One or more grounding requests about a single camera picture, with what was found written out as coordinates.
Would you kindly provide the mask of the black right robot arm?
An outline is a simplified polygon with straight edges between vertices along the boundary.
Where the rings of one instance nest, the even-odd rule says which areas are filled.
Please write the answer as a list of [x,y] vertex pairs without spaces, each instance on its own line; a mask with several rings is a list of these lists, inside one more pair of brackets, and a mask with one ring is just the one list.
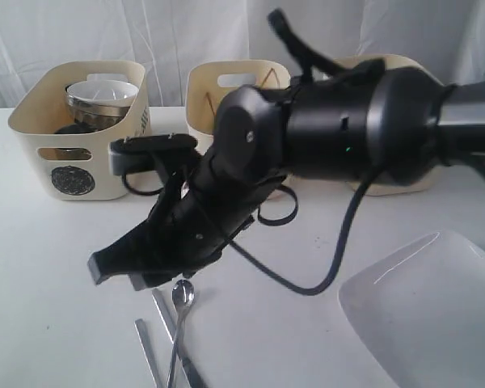
[[435,166],[458,164],[485,180],[485,82],[443,86],[422,70],[371,62],[284,90],[241,86],[222,100],[204,154],[187,134],[119,139],[109,154],[114,175],[156,171],[163,183],[147,218],[87,262],[96,284],[126,275],[135,289],[193,276],[217,261],[288,175],[356,181],[318,285],[295,285],[259,265],[285,288],[314,296],[335,279],[373,183],[408,186]]

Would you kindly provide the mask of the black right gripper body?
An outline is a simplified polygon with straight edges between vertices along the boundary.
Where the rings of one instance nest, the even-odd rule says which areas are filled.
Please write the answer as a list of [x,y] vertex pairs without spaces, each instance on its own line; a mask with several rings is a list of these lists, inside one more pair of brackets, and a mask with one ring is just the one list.
[[291,222],[289,214],[266,218],[261,213],[274,192],[291,193],[281,173],[245,183],[229,176],[216,161],[202,161],[185,178],[188,193],[156,221],[154,244],[161,262],[212,263],[254,221],[266,226]]

